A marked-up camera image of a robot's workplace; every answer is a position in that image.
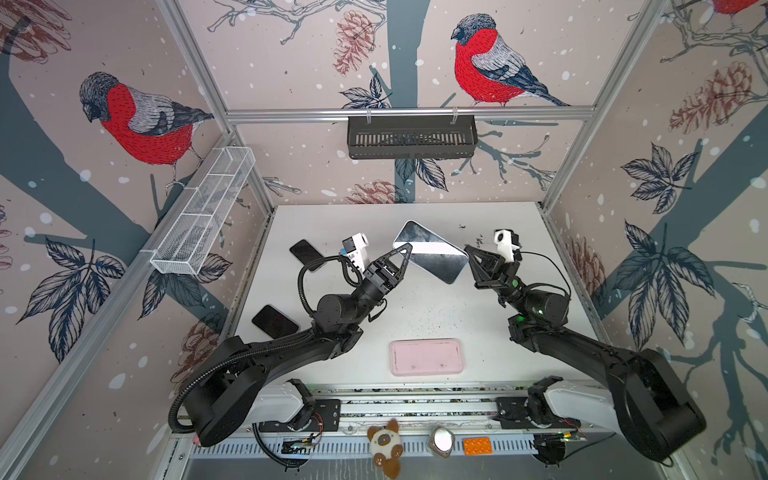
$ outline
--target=gray metal basket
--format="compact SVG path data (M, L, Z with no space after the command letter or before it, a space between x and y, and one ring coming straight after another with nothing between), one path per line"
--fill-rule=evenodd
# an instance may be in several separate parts
M346 144L349 157L468 158L475 154L478 131L473 115L423 117L350 117Z

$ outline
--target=plush toy face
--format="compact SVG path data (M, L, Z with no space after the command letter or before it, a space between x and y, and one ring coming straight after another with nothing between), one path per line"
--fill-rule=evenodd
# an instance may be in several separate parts
M402 441L398 433L396 420L390 420L386 427L368 429L368 440L371 442L371 455L373 464L381 467L384 475L389 478L397 478L400 474L400 455L402 455Z

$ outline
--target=bird head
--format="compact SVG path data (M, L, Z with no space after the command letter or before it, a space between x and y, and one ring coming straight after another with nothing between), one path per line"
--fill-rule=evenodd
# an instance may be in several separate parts
M451 35L451 39L458 41L463 47L467 45L475 33L486 28L491 30L496 29L496 22L493 21L493 18L491 18L490 15L485 13L467 15L462 18L458 25L456 25L453 35Z
M99 119L109 121L109 104L107 95L109 91L117 87L120 82L110 74L97 71L83 81L80 86L80 102L83 104L83 112L88 121Z

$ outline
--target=white mesh basket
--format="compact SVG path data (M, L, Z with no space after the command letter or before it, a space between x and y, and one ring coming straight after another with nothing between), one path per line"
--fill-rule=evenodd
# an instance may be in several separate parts
M197 275L255 159L248 147L225 147L150 262L160 273Z

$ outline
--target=pink phone case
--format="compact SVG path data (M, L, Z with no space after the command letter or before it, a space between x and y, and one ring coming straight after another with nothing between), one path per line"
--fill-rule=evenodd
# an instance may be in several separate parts
M392 342L389 365L395 376L461 373L464 370L462 344L457 339Z

